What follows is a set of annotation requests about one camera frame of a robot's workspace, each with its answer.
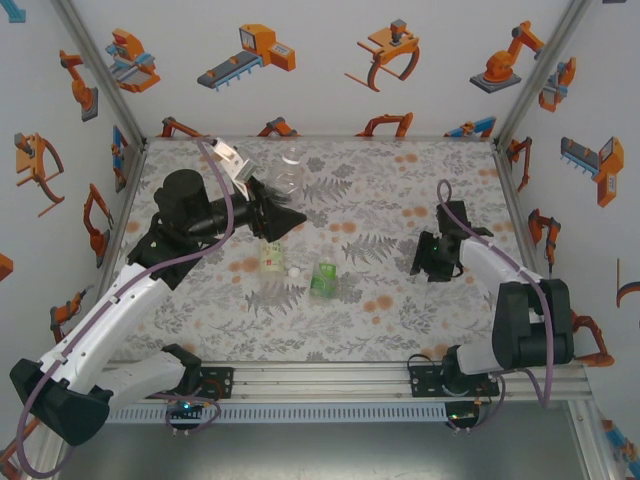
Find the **green label plastic bottle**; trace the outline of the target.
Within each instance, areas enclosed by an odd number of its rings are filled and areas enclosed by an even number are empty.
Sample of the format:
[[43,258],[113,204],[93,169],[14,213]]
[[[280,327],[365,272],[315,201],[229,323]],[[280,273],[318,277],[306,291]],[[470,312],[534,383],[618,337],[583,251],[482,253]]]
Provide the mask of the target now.
[[325,244],[316,259],[310,277],[309,294],[314,301],[330,300],[337,285],[337,260],[332,244]]

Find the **aluminium frame post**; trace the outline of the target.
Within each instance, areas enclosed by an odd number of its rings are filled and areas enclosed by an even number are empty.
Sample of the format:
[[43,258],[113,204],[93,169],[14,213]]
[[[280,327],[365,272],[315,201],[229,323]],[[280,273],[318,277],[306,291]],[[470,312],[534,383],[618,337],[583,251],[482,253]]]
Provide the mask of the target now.
[[49,0],[59,20],[70,35],[79,54],[94,75],[98,87],[114,111],[117,120],[128,139],[142,149],[146,136],[140,129],[131,109],[126,104],[120,89],[112,78],[109,68],[103,60],[89,29],[72,0]]
[[567,402],[585,480],[620,480],[610,443],[594,401]]
[[514,133],[525,118],[529,108],[537,99],[552,68],[559,62],[559,57],[571,40],[575,30],[588,12],[594,0],[570,0],[546,43],[543,52],[536,61],[523,90],[509,111],[502,129],[496,137],[496,149],[505,150]]

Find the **floral patterned tablecloth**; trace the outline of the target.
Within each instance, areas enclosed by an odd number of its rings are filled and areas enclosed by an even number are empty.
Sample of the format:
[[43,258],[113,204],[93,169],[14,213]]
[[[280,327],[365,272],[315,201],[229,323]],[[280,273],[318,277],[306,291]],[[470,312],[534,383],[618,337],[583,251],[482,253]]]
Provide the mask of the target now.
[[[410,268],[420,233],[438,228],[442,179],[474,225],[518,254],[491,144],[245,138],[237,147],[254,158],[259,178],[288,147],[302,152],[298,210],[307,221],[283,239],[285,298],[263,303],[259,242],[239,228],[137,323],[115,360],[139,361],[172,343],[209,361],[438,359],[452,345],[490,336],[493,300],[475,274],[431,283]],[[314,301],[310,277],[325,244],[335,249],[337,285],[332,299]],[[298,278],[288,276],[291,267]]]

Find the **aluminium table side rail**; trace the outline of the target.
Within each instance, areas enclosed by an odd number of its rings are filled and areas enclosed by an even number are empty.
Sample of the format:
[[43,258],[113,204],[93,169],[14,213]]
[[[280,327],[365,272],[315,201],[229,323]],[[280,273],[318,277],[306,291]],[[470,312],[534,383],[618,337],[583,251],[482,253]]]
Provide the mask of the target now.
[[119,252],[121,250],[122,240],[126,230],[126,224],[129,220],[131,208],[137,193],[138,184],[141,178],[144,163],[146,161],[148,144],[143,145],[133,156],[130,177],[125,188],[124,203],[118,215],[115,229],[112,232],[110,245],[106,254],[103,275],[96,294],[96,302],[98,304],[103,295],[110,288],[111,280],[116,269]]
[[[506,155],[495,153],[501,186],[507,200],[511,220],[524,265],[535,269],[534,248],[529,238],[524,209],[518,199]],[[545,324],[532,323],[529,315],[542,312],[541,301],[530,284],[516,277],[500,285],[492,333],[492,347],[499,365],[505,369],[521,369],[547,364],[547,352],[553,352],[553,363],[566,364],[573,358],[570,295],[560,279],[542,279],[541,289],[551,312],[552,347],[547,347]]]

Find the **aluminium mounting rail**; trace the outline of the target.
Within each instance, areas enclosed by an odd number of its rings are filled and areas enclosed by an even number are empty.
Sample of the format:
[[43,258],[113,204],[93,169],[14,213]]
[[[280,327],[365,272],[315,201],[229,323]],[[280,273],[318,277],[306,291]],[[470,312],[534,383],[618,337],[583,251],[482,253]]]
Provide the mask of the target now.
[[[248,403],[383,402],[412,400],[414,388],[404,362],[227,362],[234,369],[229,401]],[[534,401],[526,373],[504,375],[507,401]],[[592,400],[585,369],[554,368],[551,400]]]

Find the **clear unlabeled plastic bottle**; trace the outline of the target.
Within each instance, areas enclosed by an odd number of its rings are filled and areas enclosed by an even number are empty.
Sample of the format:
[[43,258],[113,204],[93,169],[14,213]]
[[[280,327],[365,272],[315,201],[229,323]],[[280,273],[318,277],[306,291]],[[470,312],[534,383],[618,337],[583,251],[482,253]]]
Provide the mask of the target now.
[[275,202],[294,208],[301,203],[303,183],[302,152],[299,147],[288,147],[269,172],[269,194]]

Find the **yellow label tea bottle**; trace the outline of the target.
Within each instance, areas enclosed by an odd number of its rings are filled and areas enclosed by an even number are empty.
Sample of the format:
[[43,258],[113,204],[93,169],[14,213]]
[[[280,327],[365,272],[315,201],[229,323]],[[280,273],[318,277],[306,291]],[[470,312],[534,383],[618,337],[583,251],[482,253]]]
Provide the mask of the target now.
[[287,270],[284,246],[281,240],[260,241],[259,282],[262,301],[269,307],[279,305],[286,294]]

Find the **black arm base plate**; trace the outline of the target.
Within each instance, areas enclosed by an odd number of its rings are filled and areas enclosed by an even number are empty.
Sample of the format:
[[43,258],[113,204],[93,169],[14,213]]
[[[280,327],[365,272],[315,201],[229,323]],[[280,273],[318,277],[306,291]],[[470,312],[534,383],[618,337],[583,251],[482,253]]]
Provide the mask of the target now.
[[413,398],[444,398],[442,369],[436,366],[411,366],[408,369]]
[[198,394],[214,401],[230,399],[235,370],[232,367],[202,367]]

